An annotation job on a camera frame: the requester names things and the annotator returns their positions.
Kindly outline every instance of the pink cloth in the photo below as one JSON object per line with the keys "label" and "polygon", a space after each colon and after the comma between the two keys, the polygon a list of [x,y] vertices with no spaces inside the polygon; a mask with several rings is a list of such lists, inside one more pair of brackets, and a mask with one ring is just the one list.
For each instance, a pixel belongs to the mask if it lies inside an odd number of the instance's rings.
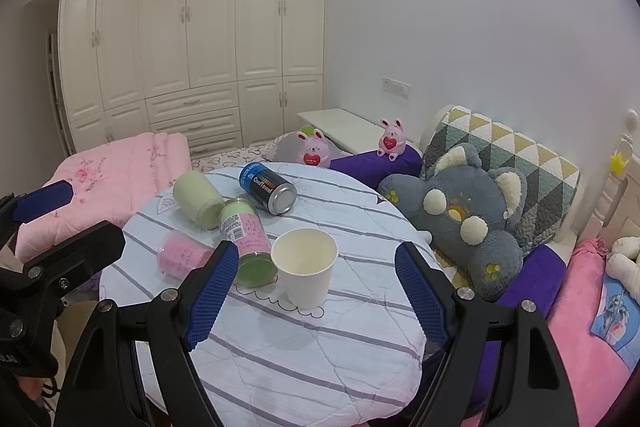
{"label": "pink cloth", "polygon": [[74,188],[71,203],[22,225],[16,257],[26,263],[105,219],[123,227],[188,170],[191,159],[182,134],[148,132],[67,158],[46,185],[67,180]]}
{"label": "pink cloth", "polygon": [[[582,241],[572,254],[547,318],[574,392],[580,427],[598,424],[630,376],[609,344],[591,334],[600,305],[604,267],[597,241]],[[476,427],[479,422],[480,414],[466,419],[462,427]]]}

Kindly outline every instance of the white tablecloth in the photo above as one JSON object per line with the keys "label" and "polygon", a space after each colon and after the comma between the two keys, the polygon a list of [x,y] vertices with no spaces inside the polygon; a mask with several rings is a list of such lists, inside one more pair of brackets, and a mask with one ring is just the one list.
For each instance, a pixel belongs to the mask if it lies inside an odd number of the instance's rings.
{"label": "white tablecloth", "polygon": [[[390,416],[414,397],[425,338],[398,282],[394,254],[413,241],[430,266],[428,245],[388,201],[329,169],[269,164],[298,189],[285,216],[260,211],[273,242],[288,230],[318,227],[340,257],[321,308],[299,312],[276,282],[256,291],[233,286],[209,338],[191,353],[204,388],[228,427],[349,427]],[[242,196],[241,168],[206,174],[225,198]],[[170,230],[215,246],[218,230],[188,221],[171,191],[150,201],[124,228],[122,258],[100,281],[101,298],[120,306],[148,301],[179,281],[157,266]],[[148,397],[163,408],[146,344],[138,344]]]}

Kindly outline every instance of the cup rim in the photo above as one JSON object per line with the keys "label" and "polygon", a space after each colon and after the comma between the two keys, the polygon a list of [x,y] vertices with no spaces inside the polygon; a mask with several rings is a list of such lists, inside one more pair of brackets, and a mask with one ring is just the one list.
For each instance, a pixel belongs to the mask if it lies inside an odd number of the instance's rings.
{"label": "cup rim", "polygon": [[[277,242],[280,240],[280,238],[285,237],[289,233],[297,232],[298,230],[313,230],[314,232],[324,233],[324,235],[326,235],[327,237],[331,238],[331,241],[332,241],[332,243],[334,244],[334,247],[335,247],[335,256],[334,256],[334,259],[331,261],[331,263],[329,263],[328,266],[322,268],[321,270],[318,270],[317,272],[313,272],[313,273],[293,273],[293,272],[290,272],[289,270],[285,270],[284,268],[281,268],[280,266],[278,266],[278,263],[273,258],[273,251],[275,250]],[[318,275],[318,274],[320,274],[322,272],[325,272],[325,271],[329,270],[335,264],[335,262],[337,261],[338,254],[339,254],[338,244],[335,242],[334,237],[330,233],[325,232],[324,230],[314,229],[312,227],[300,227],[299,229],[287,230],[287,232],[283,233],[282,235],[279,235],[278,238],[273,242],[273,245],[271,245],[271,262],[275,265],[275,267],[278,270],[282,270],[284,273],[286,273],[288,275],[294,275],[295,277],[311,277],[313,275]]]}

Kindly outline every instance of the plush toy nose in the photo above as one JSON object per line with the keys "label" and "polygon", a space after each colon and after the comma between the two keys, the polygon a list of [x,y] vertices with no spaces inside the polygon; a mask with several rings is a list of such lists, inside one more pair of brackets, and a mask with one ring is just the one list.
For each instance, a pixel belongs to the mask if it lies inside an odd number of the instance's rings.
{"label": "plush toy nose", "polygon": [[459,204],[455,204],[455,203],[451,203],[447,207],[447,214],[449,214],[449,217],[451,219],[459,223],[462,223],[466,218],[465,209],[462,208]]}

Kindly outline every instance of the black and blue can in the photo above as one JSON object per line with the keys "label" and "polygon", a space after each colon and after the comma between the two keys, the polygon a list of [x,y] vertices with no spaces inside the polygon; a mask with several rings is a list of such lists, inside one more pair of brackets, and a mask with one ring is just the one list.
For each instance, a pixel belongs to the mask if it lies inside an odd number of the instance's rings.
{"label": "black and blue can", "polygon": [[264,163],[248,163],[240,172],[240,186],[270,214],[279,216],[289,212],[296,201],[295,186],[273,172]]}

